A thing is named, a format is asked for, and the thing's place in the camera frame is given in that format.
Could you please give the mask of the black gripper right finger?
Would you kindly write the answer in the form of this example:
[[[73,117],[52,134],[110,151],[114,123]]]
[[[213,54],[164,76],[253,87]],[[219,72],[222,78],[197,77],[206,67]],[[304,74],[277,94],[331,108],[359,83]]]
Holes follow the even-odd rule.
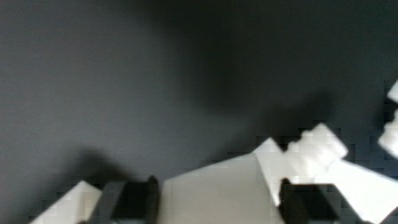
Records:
[[[332,184],[281,182],[277,206],[285,224],[372,224],[354,211]]]

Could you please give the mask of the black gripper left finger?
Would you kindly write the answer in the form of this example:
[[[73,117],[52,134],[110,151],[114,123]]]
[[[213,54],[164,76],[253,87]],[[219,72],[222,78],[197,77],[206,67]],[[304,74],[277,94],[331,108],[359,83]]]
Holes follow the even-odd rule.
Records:
[[[109,182],[86,224],[157,224],[158,203],[155,176],[144,182]]]

